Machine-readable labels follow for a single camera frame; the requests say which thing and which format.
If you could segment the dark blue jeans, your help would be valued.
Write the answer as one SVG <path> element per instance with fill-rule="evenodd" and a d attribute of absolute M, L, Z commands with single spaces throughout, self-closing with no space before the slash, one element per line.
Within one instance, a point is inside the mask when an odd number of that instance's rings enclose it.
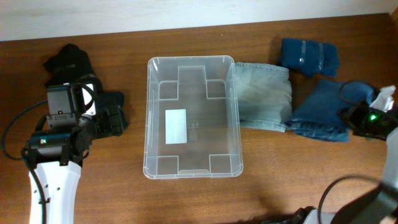
<path fill-rule="evenodd" d="M 339 112 L 353 103 L 365 101 L 370 104 L 374 94 L 373 86 L 363 82 L 343 83 L 322 79 L 285 125 L 306 138 L 347 142 L 349 127 L 341 120 Z"/>

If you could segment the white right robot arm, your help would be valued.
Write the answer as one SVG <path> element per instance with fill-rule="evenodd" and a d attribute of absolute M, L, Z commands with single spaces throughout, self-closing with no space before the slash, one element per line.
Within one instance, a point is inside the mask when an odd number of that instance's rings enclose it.
<path fill-rule="evenodd" d="M 326 136 L 335 131 L 346 134 L 348 129 L 361 137 L 380 139 L 387 144 L 387 157 L 380 180 L 365 175 L 346 175 L 334 180 L 324 191 L 318 208 L 307 207 L 296 211 L 291 223 L 379 223 L 387 216 L 397 217 L 397 110 L 382 111 L 360 104 L 342 103 L 325 106 L 304 123 L 315 122 L 316 133 Z M 377 187 L 346 204 L 336 213 L 322 213 L 329 191 L 348 179 L 361 179 Z"/>

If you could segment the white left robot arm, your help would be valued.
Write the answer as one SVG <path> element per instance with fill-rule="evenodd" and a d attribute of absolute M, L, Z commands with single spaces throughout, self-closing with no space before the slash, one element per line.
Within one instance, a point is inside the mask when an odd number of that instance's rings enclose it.
<path fill-rule="evenodd" d="M 95 139 L 119 136 L 127 121 L 118 103 L 49 103 L 21 151 L 32 192 L 30 223 L 73 223 L 83 161 Z"/>

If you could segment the light blue jeans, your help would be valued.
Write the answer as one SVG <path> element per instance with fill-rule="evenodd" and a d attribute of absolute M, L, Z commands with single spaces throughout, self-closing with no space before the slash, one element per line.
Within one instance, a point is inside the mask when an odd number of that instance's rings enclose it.
<path fill-rule="evenodd" d="M 236 62 L 235 78 L 241 127 L 285 132 L 285 122 L 292 115 L 289 70 Z"/>

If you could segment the teal taped cloth bundle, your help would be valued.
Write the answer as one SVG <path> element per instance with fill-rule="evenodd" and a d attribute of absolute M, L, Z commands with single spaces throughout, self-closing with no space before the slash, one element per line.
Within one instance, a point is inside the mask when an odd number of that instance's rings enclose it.
<path fill-rule="evenodd" d="M 334 78 L 340 66 L 338 49 L 325 42 L 283 38 L 279 65 L 309 78 L 316 74 Z"/>

